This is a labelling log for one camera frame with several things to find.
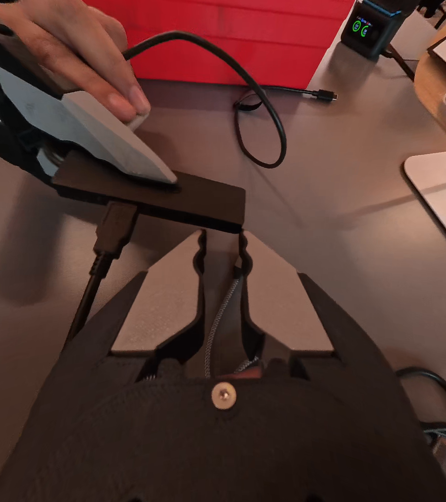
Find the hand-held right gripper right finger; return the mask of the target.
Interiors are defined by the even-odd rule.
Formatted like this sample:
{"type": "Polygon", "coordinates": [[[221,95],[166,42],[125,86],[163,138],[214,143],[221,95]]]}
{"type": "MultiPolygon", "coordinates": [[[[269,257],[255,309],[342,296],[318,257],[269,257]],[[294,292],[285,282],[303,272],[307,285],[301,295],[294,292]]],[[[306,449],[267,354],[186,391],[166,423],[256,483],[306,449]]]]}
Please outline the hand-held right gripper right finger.
{"type": "Polygon", "coordinates": [[[333,353],[296,268],[248,230],[239,236],[239,254],[247,353],[333,353]]]}

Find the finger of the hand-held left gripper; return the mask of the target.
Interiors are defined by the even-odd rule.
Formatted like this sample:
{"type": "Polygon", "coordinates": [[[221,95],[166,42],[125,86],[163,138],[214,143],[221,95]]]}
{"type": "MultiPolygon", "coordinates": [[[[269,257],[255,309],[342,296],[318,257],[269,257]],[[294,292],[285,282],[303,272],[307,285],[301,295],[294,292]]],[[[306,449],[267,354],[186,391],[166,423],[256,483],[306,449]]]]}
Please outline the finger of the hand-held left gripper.
{"type": "Polygon", "coordinates": [[[40,131],[82,147],[128,176],[177,183],[163,160],[89,93],[69,92],[57,99],[1,67],[0,85],[24,119],[40,131]]]}

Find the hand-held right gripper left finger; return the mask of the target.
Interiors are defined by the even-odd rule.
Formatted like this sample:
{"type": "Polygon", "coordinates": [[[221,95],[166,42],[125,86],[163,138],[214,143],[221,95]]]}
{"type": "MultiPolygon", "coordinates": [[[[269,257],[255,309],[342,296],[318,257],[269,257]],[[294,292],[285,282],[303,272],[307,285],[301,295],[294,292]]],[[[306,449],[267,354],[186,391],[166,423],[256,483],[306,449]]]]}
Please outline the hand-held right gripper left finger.
{"type": "Polygon", "coordinates": [[[153,355],[203,314],[207,232],[195,230],[152,265],[111,347],[113,355],[153,355]]]}

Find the black usb hub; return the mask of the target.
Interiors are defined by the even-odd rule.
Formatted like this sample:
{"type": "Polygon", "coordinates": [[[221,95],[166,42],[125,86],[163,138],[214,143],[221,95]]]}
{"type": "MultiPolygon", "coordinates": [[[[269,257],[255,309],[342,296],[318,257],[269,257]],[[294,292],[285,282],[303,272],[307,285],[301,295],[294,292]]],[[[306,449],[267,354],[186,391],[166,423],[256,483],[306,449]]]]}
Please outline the black usb hub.
{"type": "Polygon", "coordinates": [[[51,184],[58,195],[72,200],[103,206],[127,203],[137,206],[142,215],[231,234],[241,232],[245,189],[188,173],[175,174],[175,184],[139,179],[73,150],[51,184]]]}

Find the red plastic bin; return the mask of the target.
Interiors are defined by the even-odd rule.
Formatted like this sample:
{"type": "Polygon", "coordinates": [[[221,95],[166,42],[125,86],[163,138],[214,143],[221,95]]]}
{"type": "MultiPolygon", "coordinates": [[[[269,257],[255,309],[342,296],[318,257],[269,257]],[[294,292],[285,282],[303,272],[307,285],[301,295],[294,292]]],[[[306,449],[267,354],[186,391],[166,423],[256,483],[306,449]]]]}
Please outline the red plastic bin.
{"type": "MultiPolygon", "coordinates": [[[[307,88],[354,1],[85,1],[118,20],[131,46],[172,30],[234,58],[260,85],[307,88]]],[[[244,84],[223,61],[186,41],[132,59],[140,79],[244,84]]]]}

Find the person's left hand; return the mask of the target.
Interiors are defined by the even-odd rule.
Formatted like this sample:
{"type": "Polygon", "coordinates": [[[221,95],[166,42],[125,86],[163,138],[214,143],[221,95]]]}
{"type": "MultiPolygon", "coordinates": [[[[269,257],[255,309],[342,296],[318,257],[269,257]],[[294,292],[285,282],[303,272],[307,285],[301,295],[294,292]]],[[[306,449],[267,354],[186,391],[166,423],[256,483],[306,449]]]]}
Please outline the person's left hand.
{"type": "Polygon", "coordinates": [[[0,21],[13,29],[44,66],[89,93],[121,122],[151,107],[123,52],[120,22],[83,1],[0,3],[0,21]]]}

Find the black charger with display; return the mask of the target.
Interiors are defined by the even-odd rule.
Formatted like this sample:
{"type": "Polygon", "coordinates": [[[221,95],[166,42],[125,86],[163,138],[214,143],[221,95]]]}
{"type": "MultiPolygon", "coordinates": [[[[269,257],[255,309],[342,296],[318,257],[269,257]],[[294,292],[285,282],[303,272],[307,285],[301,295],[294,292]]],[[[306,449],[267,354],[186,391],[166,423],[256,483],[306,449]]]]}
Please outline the black charger with display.
{"type": "Polygon", "coordinates": [[[375,62],[403,22],[400,1],[356,1],[340,41],[365,59],[375,62]]]}

